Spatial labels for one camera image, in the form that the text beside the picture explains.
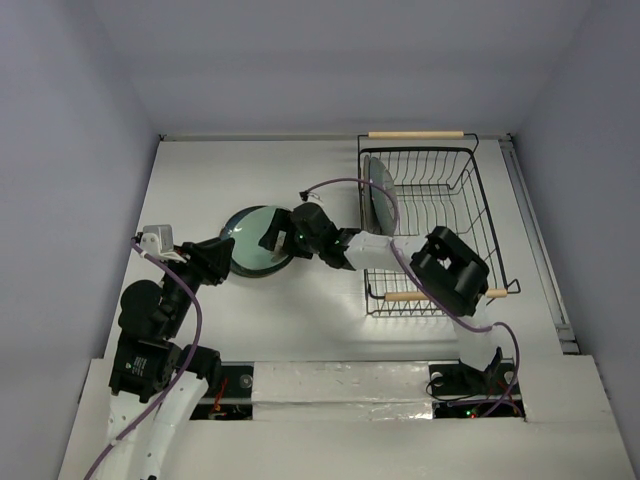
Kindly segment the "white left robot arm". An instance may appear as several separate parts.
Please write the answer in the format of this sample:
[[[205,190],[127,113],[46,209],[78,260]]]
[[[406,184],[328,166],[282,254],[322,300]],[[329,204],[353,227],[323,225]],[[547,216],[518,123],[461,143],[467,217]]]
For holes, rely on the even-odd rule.
[[[163,272],[120,297],[107,436],[88,479],[159,479],[197,403],[222,381],[218,351],[200,345],[204,315],[196,293],[230,272],[234,241],[213,238],[174,246],[146,230],[132,250]]]

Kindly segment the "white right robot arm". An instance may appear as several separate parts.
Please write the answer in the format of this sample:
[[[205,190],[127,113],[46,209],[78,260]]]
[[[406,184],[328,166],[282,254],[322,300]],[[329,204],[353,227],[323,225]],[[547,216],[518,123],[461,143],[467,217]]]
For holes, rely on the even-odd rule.
[[[316,203],[278,208],[258,245],[343,270],[405,274],[452,322],[459,346],[460,379],[473,392],[489,392],[503,360],[486,308],[489,267],[453,231],[438,226],[424,237],[391,237],[338,228]]]

